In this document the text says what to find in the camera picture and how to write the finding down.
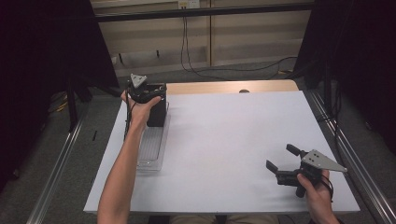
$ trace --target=black horizontal bar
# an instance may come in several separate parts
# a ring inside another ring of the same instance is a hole
[[[182,18],[182,17],[200,17],[200,16],[218,16],[232,14],[249,14],[263,12],[284,12],[284,11],[304,11],[311,10],[315,3],[297,3],[297,4],[279,4],[256,7],[208,7],[177,9],[165,11],[139,12],[139,13],[114,13],[100,14],[94,18],[75,18],[83,21],[140,21],[152,19]]]

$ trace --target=white table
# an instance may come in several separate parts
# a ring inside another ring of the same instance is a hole
[[[150,214],[283,214],[307,211],[294,187],[265,168],[294,170],[286,144],[334,156],[301,91],[168,95],[170,126],[159,172],[139,172],[131,211]],[[125,105],[84,211],[95,213],[123,138]],[[334,212],[360,211],[341,173],[331,172]]]

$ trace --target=hand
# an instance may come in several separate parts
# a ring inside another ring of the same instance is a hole
[[[322,174],[329,178],[329,171],[323,170]],[[302,174],[297,175],[298,181],[306,189],[306,202],[312,220],[317,224],[339,223],[332,212],[332,199],[330,192],[322,183],[313,186],[312,183]]]
[[[121,94],[121,99],[126,102],[125,91]],[[132,108],[130,129],[134,127],[138,128],[139,131],[143,132],[146,127],[146,123],[149,120],[150,109],[161,101],[161,97],[154,97],[145,104],[138,104],[129,97],[128,100],[129,107]]]

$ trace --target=forearm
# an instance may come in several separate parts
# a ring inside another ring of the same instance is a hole
[[[98,223],[126,223],[130,211],[142,129],[132,125],[111,168],[98,208]]]

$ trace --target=wall outlet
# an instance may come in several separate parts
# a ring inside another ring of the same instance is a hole
[[[187,9],[189,7],[189,0],[178,1],[178,9]]]
[[[189,0],[189,8],[200,8],[199,0]]]

